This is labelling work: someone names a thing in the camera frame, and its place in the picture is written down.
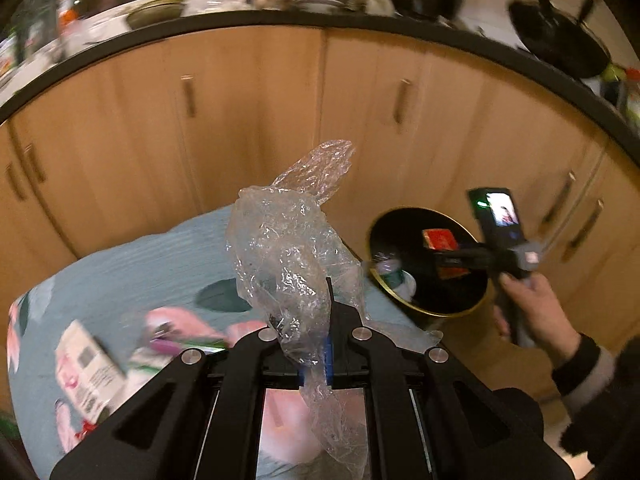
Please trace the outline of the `right forearm dark sleeve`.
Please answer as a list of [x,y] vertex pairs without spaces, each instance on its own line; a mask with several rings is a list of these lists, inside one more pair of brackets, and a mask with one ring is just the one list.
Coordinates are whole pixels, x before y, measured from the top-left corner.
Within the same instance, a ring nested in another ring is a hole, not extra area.
[[585,453],[598,479],[629,474],[639,455],[639,338],[612,356],[582,335],[574,356],[551,377],[570,415],[561,448]]

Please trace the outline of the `right hand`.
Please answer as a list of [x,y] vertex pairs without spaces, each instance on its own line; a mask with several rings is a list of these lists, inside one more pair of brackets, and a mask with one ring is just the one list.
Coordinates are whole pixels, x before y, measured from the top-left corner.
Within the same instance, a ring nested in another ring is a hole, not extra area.
[[533,273],[526,284],[501,273],[499,283],[518,307],[529,337],[546,352],[552,366],[558,368],[568,362],[577,352],[582,335],[570,324],[547,278]]

